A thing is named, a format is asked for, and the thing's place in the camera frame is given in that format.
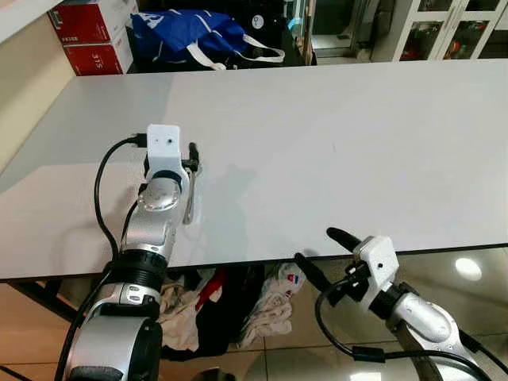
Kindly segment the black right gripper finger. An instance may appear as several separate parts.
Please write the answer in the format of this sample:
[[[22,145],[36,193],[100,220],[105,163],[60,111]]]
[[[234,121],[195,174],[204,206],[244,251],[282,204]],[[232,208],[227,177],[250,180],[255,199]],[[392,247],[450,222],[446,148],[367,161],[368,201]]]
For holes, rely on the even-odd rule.
[[[362,244],[362,240],[360,238],[356,238],[351,233],[342,231],[342,229],[334,228],[334,226],[327,228],[325,233],[328,238],[334,240],[335,243],[339,244],[342,248],[349,252],[356,251],[356,247],[359,247],[360,244]]]
[[[322,269],[312,261],[309,261],[301,252],[294,254],[294,263],[302,270],[306,279],[317,291],[326,291],[330,287],[330,280]]]

